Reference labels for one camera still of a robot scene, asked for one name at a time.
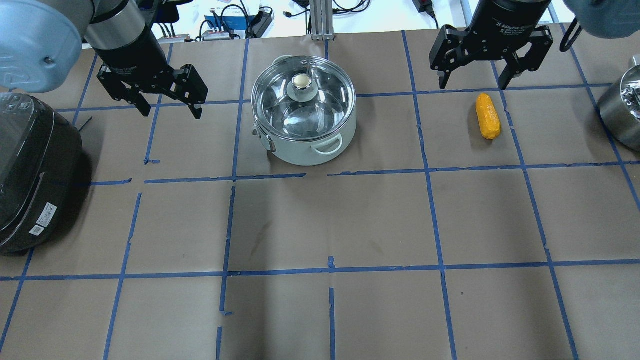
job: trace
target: metal pot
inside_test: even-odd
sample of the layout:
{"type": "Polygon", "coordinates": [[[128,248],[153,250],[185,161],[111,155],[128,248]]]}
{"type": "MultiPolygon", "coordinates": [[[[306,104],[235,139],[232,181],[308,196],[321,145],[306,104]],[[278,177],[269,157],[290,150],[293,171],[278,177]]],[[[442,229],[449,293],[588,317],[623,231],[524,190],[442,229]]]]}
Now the metal pot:
{"type": "Polygon", "coordinates": [[[338,65],[315,56],[281,56],[253,86],[253,134],[288,163],[326,163],[353,139],[355,101],[353,83],[338,65]]]}
{"type": "Polygon", "coordinates": [[[598,107],[611,134],[629,149],[640,151],[640,65],[613,83],[598,107]]]}

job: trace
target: yellow corn cob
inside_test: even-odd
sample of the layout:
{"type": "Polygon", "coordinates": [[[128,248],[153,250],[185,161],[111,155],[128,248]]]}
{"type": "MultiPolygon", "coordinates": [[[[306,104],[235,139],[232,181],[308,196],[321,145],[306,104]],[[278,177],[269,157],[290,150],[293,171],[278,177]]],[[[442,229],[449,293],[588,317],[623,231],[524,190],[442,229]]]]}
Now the yellow corn cob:
{"type": "Polygon", "coordinates": [[[500,135],[500,118],[495,111],[491,97],[485,93],[480,94],[476,100],[476,113],[483,138],[493,140],[500,135]]]}

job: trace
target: sticker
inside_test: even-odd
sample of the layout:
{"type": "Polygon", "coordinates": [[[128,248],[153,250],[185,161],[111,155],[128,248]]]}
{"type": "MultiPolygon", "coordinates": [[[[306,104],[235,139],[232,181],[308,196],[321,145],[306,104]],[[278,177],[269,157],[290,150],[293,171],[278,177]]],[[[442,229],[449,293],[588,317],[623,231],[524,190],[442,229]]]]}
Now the sticker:
{"type": "Polygon", "coordinates": [[[44,227],[36,225],[33,227],[33,229],[31,229],[29,234],[40,236],[40,234],[42,234],[43,231],[44,231],[44,227]]]}
{"type": "Polygon", "coordinates": [[[36,224],[44,227],[49,226],[49,223],[51,222],[53,215],[56,214],[57,209],[57,206],[47,203],[44,210],[42,210],[42,214],[40,214],[40,218],[36,221],[36,224]]]}

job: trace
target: metal bracket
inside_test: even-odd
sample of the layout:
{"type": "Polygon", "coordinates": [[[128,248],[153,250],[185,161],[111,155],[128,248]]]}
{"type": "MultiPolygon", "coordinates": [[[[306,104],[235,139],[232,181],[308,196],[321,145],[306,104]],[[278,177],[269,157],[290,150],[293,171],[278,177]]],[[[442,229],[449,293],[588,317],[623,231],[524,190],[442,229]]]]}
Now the metal bracket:
{"type": "Polygon", "coordinates": [[[311,0],[311,39],[333,40],[333,7],[331,0],[311,0]]]}

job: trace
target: pot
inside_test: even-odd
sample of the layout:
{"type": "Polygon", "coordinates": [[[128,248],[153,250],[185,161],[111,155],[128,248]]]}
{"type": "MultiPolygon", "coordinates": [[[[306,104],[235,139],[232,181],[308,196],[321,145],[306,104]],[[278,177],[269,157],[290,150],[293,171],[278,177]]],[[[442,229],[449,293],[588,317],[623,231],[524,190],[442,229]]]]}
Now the pot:
{"type": "Polygon", "coordinates": [[[338,65],[315,56],[281,56],[253,86],[253,134],[288,163],[326,163],[353,139],[355,101],[353,83],[338,65]]]}
{"type": "Polygon", "coordinates": [[[640,65],[613,83],[598,107],[611,134],[629,149],[640,151],[640,65]]]}

